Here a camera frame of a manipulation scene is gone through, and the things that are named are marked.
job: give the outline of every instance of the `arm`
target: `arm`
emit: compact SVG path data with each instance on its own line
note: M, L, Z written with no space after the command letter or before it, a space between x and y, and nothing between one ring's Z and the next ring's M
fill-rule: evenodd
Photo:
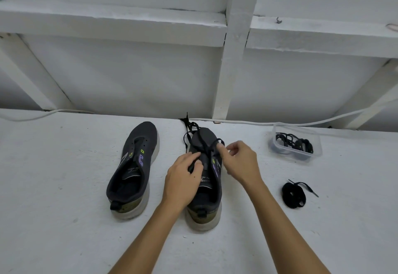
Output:
M242 184L256 209L278 274L330 274L264 184L256 153L242 141L217 148L228 173Z
M200 153L179 156L167 171L163 198L140 234L117 261L109 274L149 274L181 211L192 201L199 187L203 165L195 162L190 174L188 166Z

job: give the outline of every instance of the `black sneaker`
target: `black sneaker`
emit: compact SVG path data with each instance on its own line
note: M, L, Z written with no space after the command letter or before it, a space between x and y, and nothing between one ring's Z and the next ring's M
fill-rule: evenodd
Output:
M221 218L222 159L216 145L218 141L222 144L224 142L218 139L210 129L199 127L195 122L189 122L188 115L181 120L187 127L187 133L184 135L186 149L192 153L200 151L199 160L203 164L202 180L198 191L186 208L186 221L193 230L208 231L217 226ZM185 142L185 136L187 136L188 144ZM190 173L193 171L195 161L188 167Z
M123 147L120 164L109 181L106 196L120 219L139 216L149 199L149 172L159 152L159 134L152 122L132 130Z

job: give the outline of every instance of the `white wooden beam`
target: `white wooden beam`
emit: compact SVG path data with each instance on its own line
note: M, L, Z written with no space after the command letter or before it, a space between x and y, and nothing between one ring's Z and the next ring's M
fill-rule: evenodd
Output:
M0 33L0 67L43 110L74 109L18 35Z
M227 32L214 99L213 119L225 119L228 113L256 2L257 0L228 0Z
M220 13L1 2L0 32L222 47L226 21Z
M398 32L384 24L254 16L246 48L398 58Z
M373 116L378 114L385 106L377 105L398 98L398 59L392 59L381 67L356 94L348 100L335 116L361 110L371 106L372 109L359 115L349 116L331 122L333 128L347 128L356 130Z

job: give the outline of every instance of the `hand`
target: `hand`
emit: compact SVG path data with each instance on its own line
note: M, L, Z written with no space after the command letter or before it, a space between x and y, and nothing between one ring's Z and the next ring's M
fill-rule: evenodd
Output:
M198 190L202 178L202 162L200 160L195 162L192 174L189 173L188 166L200 154L200 152L186 153L179 156L167 171L162 202L176 208L178 212L181 212L192 201Z
M217 149L228 173L243 186L262 181L257 154L243 141L236 141L227 147L219 143Z

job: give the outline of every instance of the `plastic container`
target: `plastic container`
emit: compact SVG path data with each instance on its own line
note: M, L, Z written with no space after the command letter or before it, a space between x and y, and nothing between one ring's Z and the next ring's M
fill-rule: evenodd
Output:
M284 143L281 139L276 139L276 135L278 133L293 134L299 139L308 140L311 143L314 152L308 153L306 151L294 149L290 146L284 146ZM274 124L271 133L268 134L267 142L271 151L292 159L308 162L311 159L322 155L322 146L319 134L316 131L305 127L287 126L284 125L284 123L277 122Z

